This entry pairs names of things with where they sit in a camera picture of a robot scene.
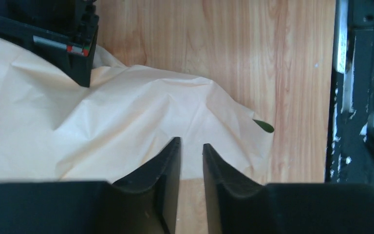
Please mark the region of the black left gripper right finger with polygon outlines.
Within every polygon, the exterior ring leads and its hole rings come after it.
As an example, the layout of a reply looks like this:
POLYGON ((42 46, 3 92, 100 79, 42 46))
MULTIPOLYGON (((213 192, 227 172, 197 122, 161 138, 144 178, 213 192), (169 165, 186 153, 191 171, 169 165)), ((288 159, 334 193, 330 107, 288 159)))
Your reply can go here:
POLYGON ((203 146, 211 234, 374 234, 374 187, 258 184, 203 146))

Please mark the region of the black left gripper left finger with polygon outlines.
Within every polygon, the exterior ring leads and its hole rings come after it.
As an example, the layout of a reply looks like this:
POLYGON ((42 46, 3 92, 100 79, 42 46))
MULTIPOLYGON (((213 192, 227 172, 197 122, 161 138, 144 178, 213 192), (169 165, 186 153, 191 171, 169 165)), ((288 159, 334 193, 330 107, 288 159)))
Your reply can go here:
POLYGON ((181 139, 106 181, 0 183, 0 234, 173 234, 181 139))

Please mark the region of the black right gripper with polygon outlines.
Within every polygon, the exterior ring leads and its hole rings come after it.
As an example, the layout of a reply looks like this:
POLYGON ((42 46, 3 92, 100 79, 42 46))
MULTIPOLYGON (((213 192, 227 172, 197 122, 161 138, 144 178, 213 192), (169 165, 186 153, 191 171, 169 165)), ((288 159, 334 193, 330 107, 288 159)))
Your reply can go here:
POLYGON ((89 87, 99 16, 93 0, 0 0, 0 38, 89 87))

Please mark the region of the green and tan wrapping paper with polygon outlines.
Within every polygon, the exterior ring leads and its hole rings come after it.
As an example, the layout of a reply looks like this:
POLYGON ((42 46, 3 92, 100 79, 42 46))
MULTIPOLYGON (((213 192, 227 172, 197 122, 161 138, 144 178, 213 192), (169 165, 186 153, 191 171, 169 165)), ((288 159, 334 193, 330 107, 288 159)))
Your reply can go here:
POLYGON ((273 131, 214 81, 135 65, 97 47, 89 88, 0 39, 0 181, 114 182, 182 139, 181 179, 202 178, 211 144, 240 172, 259 177, 273 131))

